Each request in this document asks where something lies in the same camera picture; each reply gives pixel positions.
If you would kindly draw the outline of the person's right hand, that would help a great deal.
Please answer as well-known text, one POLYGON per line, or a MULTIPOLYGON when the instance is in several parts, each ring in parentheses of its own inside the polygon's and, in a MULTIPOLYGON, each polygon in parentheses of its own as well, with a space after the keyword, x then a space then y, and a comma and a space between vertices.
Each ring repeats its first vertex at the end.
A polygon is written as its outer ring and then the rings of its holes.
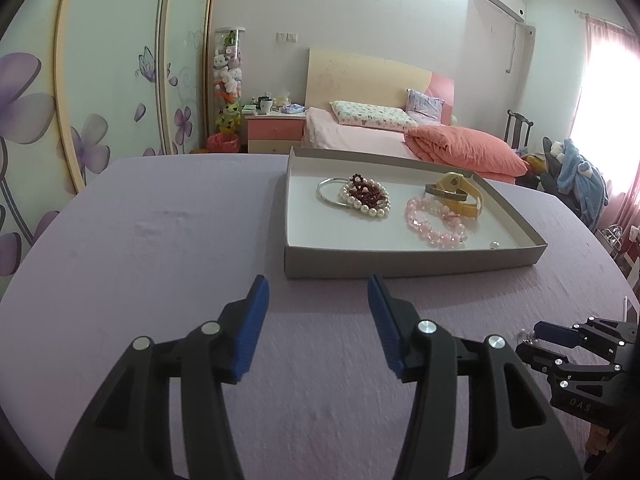
POLYGON ((589 436, 585 444, 588 458, 591 460, 602 460, 608 450, 608 436, 610 430, 601 428, 596 425, 591 425, 589 429, 589 436))

